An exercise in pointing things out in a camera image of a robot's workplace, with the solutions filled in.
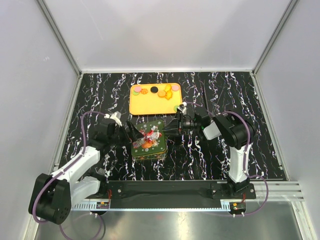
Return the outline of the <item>gold square cookie tin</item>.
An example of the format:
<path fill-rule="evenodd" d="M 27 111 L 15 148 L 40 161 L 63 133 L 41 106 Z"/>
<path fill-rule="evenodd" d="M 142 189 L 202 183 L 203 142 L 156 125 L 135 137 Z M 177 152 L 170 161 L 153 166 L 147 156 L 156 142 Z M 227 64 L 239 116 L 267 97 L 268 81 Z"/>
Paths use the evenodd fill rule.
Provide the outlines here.
<path fill-rule="evenodd" d="M 132 158 L 136 161 L 164 159 L 167 155 L 168 148 L 166 145 L 153 145 L 149 148 L 131 147 Z"/>

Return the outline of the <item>orange half cookie top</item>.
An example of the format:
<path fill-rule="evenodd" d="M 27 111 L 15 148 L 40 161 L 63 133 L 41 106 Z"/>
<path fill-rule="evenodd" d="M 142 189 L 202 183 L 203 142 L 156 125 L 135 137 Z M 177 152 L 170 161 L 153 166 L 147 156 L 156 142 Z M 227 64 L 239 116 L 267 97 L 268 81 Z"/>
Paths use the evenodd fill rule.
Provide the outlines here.
<path fill-rule="evenodd" d="M 167 84 L 164 88 L 164 90 L 167 92 L 167 91 L 170 91 L 172 89 L 172 86 L 170 84 Z"/>

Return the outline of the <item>pink macaron top right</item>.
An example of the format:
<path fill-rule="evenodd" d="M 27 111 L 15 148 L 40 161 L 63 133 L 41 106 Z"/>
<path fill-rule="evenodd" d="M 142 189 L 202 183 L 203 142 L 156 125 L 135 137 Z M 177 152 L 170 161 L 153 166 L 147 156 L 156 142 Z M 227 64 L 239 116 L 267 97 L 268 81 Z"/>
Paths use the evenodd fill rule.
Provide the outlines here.
<path fill-rule="evenodd" d="M 171 89 L 176 92 L 180 89 L 180 86 L 179 85 L 172 85 Z"/>

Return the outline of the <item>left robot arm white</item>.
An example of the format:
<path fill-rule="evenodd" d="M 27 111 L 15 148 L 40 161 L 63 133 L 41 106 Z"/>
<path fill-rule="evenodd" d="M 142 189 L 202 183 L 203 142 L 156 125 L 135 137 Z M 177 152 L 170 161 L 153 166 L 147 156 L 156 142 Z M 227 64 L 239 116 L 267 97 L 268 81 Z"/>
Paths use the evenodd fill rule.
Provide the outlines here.
<path fill-rule="evenodd" d="M 111 146 L 126 146 L 144 135 L 128 120 L 103 120 L 80 152 L 51 174 L 40 174 L 34 183 L 28 212 L 37 223 L 62 224 L 72 207 L 90 196 L 103 198 L 107 178 L 89 169 L 102 161 Z"/>

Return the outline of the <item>yellow serving tray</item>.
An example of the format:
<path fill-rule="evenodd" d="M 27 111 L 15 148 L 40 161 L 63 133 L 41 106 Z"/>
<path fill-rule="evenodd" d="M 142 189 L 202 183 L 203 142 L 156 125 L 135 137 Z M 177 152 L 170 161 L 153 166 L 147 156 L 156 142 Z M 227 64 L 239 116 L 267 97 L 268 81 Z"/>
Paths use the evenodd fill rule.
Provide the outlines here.
<path fill-rule="evenodd" d="M 159 91 L 165 91 L 166 85 L 178 85 L 178 91 L 172 91 L 172 98 L 167 100 L 165 97 L 159 97 Z M 147 89 L 147 94 L 133 95 L 135 87 L 141 87 Z M 157 87 L 158 92 L 152 93 L 151 87 Z M 183 102 L 182 89 L 178 83 L 147 83 L 147 84 L 135 84 L 130 88 L 129 94 L 129 113 L 134 116 L 139 115 L 168 115 L 175 114 L 174 106 L 180 105 Z"/>

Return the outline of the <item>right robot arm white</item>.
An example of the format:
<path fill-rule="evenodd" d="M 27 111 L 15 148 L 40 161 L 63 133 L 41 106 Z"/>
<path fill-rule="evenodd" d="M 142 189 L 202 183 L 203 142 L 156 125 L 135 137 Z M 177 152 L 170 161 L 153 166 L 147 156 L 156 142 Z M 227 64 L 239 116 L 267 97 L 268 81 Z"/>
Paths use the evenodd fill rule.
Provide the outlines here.
<path fill-rule="evenodd" d="M 167 137 L 179 137 L 188 131 L 196 132 L 198 137 L 207 141 L 222 137 L 230 149 L 230 169 L 224 188 L 228 195 L 235 199 L 244 194 L 250 183 L 249 151 L 256 134 L 252 123 L 233 111 L 225 111 L 212 118 L 207 113 L 195 113 L 194 117 L 190 118 L 177 111 L 174 119 L 162 130 Z"/>

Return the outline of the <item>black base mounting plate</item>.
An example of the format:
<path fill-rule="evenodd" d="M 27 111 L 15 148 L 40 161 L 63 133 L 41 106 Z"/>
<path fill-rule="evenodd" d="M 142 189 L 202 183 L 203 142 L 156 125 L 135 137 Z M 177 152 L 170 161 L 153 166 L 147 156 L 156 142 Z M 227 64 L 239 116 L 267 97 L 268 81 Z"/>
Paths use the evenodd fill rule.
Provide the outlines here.
<path fill-rule="evenodd" d="M 196 195 L 218 200 L 257 198 L 252 183 L 234 190 L 231 183 L 220 180 L 108 181 L 105 186 L 113 199 L 138 195 Z"/>

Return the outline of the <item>gold tin lid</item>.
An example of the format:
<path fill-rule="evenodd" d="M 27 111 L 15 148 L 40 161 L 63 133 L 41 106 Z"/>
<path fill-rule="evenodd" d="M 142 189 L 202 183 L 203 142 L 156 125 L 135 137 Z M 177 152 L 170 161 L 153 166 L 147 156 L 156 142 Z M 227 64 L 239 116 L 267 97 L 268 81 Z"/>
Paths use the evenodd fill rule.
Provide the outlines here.
<path fill-rule="evenodd" d="M 157 145 L 167 146 L 167 138 L 163 132 L 163 120 L 140 123 L 135 127 L 144 135 L 144 138 L 134 142 L 131 147 L 138 148 L 142 146 L 143 148 L 150 148 L 151 146 Z"/>

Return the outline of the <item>green macaron near right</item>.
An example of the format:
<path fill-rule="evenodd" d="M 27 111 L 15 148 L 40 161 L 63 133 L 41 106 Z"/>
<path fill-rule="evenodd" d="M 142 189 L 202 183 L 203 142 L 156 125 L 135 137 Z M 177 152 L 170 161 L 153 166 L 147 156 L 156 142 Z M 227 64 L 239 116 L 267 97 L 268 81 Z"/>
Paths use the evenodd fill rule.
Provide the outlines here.
<path fill-rule="evenodd" d="M 173 110 L 176 112 L 177 111 L 177 109 L 178 109 L 178 105 L 175 105 L 174 107 L 173 107 Z"/>

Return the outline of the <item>orange swirl cookie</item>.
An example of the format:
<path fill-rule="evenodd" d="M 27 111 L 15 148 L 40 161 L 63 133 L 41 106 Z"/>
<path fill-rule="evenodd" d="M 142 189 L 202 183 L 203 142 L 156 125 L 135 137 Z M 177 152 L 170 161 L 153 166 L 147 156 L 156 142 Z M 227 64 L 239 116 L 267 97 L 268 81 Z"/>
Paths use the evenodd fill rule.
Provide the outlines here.
<path fill-rule="evenodd" d="M 141 92 L 141 94 L 146 95 L 148 93 L 148 90 L 143 88 L 140 92 Z"/>

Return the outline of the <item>yellow flower shaped cookie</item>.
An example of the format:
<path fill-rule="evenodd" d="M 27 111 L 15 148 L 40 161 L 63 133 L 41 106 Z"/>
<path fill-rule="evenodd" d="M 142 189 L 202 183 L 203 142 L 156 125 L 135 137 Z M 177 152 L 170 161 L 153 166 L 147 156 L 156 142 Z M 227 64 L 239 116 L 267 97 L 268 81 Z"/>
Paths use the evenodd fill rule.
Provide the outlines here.
<path fill-rule="evenodd" d="M 170 100 L 173 97 L 173 92 L 171 90 L 165 93 L 165 99 Z"/>

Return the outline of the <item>aluminium frame rail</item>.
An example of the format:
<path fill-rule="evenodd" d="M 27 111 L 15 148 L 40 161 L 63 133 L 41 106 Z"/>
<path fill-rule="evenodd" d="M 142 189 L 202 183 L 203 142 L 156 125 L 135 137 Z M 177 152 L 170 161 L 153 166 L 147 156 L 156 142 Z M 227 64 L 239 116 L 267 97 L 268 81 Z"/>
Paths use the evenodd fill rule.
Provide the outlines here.
<path fill-rule="evenodd" d="M 104 196 L 89 196 L 71 209 L 99 210 L 110 208 L 112 210 L 195 210 L 195 211 L 229 211 L 233 204 L 244 205 L 246 203 L 262 204 L 270 202 L 302 202 L 304 200 L 300 186 L 296 182 L 269 181 L 264 183 L 259 180 L 253 181 L 256 199 L 212 199 L 199 195 L 136 195 L 121 199 L 112 198 L 109 190 Z"/>

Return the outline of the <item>pink macaron cookie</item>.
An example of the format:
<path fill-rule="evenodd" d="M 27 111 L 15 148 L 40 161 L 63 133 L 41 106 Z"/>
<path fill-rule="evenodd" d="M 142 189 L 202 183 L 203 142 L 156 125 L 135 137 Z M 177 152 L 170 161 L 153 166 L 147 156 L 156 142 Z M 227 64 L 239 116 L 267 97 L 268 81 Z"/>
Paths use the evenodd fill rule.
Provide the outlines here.
<path fill-rule="evenodd" d="M 141 88 L 140 86 L 136 86 L 136 87 L 134 88 L 134 91 L 135 91 L 135 92 L 140 92 L 141 89 L 142 89 L 142 88 Z"/>

